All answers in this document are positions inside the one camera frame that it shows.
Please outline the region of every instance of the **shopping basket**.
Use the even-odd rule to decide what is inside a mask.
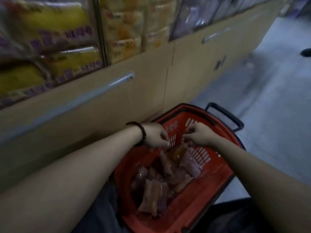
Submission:
[[[213,107],[229,117],[238,128],[230,129],[219,118],[207,112]],[[234,132],[243,129],[244,124],[230,112],[215,103],[209,103],[205,110],[193,105],[180,104],[153,122],[161,124],[169,135],[170,147],[181,144],[186,128],[202,122],[215,133],[244,149]],[[158,149],[147,146],[134,147],[123,158],[114,171],[114,179],[120,197],[119,208],[125,224],[134,232],[188,232],[212,205],[234,177],[225,160],[207,147],[192,148],[191,152],[203,170],[199,178],[191,181],[168,205],[168,210],[158,218],[141,213],[132,199],[130,184],[140,166],[148,166],[159,157]]]

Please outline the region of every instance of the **floor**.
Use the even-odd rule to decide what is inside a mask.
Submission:
[[[311,185],[311,17],[277,18],[250,57],[217,78],[192,104],[216,102],[245,124],[247,151]],[[215,111],[231,127],[230,121]],[[235,178],[217,203],[248,197]]]

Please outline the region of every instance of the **bracelet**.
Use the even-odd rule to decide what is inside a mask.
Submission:
[[[135,146],[142,146],[147,137],[144,127],[138,122],[128,122],[126,125],[135,125],[142,130],[142,140],[135,145]]]

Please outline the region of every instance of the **person's right hand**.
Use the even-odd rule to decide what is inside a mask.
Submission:
[[[187,127],[183,135],[185,142],[193,142],[197,146],[214,146],[219,136],[203,123],[195,123]]]

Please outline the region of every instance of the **forearm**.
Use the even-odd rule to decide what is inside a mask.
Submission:
[[[278,232],[310,232],[311,190],[224,138],[215,149]]]
[[[141,139],[138,127],[127,128],[28,177],[0,196],[0,231],[70,232]]]

